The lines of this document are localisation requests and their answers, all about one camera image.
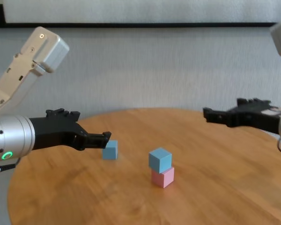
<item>cable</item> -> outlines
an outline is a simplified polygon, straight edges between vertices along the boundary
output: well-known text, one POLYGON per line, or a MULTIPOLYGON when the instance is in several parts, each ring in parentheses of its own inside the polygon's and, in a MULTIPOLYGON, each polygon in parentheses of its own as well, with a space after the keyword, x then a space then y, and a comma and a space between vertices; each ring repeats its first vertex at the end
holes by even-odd
POLYGON ((280 143, 281 143, 281 138, 279 138, 278 143, 277 143, 278 150, 281 152, 280 143))
POLYGON ((16 161, 15 165, 17 166, 19 164, 19 162, 21 161, 21 157, 18 158, 18 160, 16 161))

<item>white wall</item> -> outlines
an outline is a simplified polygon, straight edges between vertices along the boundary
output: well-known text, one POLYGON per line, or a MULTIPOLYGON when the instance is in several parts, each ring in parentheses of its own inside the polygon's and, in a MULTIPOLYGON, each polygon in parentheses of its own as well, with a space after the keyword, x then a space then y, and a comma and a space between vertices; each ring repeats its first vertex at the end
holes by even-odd
MULTIPOLYGON (((51 29, 71 50, 56 73, 38 80, 13 113, 81 111, 82 118, 131 107, 208 106, 236 98, 281 106, 281 57, 267 28, 51 29)), ((32 29, 0 29, 0 76, 32 29)), ((0 174, 0 224, 8 224, 0 174)))

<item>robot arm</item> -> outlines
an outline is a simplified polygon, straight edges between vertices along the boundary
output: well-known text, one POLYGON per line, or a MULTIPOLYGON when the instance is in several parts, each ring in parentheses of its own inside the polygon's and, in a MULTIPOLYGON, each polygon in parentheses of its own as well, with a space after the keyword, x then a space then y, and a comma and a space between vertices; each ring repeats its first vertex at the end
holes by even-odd
MULTIPOLYGON (((111 133, 89 134, 77 123, 79 112, 47 110, 45 117, 31 119, 7 115, 21 102, 38 77, 57 69, 68 51, 68 45, 58 35, 38 27, 1 77, 0 161, 20 159, 32 150, 58 145, 79 151, 106 147, 111 133)), ((0 172, 15 168, 16 164, 2 165, 0 172)))
POLYGON ((225 124, 230 128, 247 126, 280 135, 278 150, 281 152, 281 108, 271 106, 270 101, 237 99, 237 106, 228 111, 203 108, 204 118, 209 123, 225 124))
POLYGON ((36 28, 0 79, 0 114, 17 106, 36 79, 53 73, 68 52, 58 35, 36 28))
MULTIPOLYGON (((281 56, 281 22, 270 28, 274 44, 281 56)), ((228 111, 214 111, 203 108, 204 118, 207 122, 225 124, 233 128, 249 126, 280 135, 277 147, 281 152, 281 108, 271 106, 270 101, 260 99, 237 100, 237 107, 228 111)))

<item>pink cube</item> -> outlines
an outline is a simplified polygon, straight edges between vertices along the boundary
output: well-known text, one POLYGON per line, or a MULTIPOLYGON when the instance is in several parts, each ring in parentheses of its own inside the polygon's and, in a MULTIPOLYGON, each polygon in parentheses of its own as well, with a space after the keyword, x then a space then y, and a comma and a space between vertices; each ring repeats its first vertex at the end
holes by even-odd
POLYGON ((165 188, 174 181, 174 168, 171 167, 162 173, 157 173, 154 170, 151 170, 151 180, 156 185, 165 188))

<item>stacked cubes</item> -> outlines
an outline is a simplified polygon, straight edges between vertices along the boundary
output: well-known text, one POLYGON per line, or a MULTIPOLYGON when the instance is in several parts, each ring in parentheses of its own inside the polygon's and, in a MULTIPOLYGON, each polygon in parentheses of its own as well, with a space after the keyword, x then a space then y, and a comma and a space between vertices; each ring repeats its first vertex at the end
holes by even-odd
POLYGON ((172 154, 167 150, 158 148, 150 152, 149 167, 151 168, 151 180, 154 184, 165 188, 174 181, 172 154))
POLYGON ((118 158, 118 141, 109 140, 105 149, 102 149, 102 159, 115 160, 118 158))

